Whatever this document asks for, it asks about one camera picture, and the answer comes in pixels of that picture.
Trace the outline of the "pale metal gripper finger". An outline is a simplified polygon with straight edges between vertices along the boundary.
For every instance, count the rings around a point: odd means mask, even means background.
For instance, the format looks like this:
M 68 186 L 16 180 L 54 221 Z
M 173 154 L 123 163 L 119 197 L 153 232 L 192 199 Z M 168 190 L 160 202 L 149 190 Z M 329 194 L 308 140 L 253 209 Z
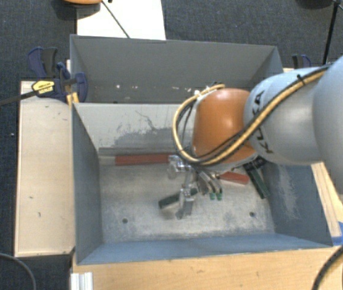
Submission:
M 191 189 L 190 193 L 188 195 L 186 195 L 186 215 L 190 216 L 192 213 L 192 208 L 193 208 L 193 204 L 194 204 L 194 196 L 197 194 L 197 190 L 196 189 Z
M 178 220 L 182 219 L 186 215 L 188 198 L 189 195 L 187 191 L 185 189 L 181 189 L 178 198 L 179 208 L 175 213 L 175 217 Z

